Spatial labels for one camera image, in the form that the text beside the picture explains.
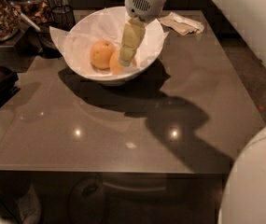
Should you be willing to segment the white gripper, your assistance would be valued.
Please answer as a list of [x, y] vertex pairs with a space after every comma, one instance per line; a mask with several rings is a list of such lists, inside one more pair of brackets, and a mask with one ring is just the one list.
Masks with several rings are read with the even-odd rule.
[[129, 66], [140, 47], [146, 32], [144, 22], [154, 21], [162, 12], [166, 0], [125, 0], [127, 20], [121, 39], [119, 63]]

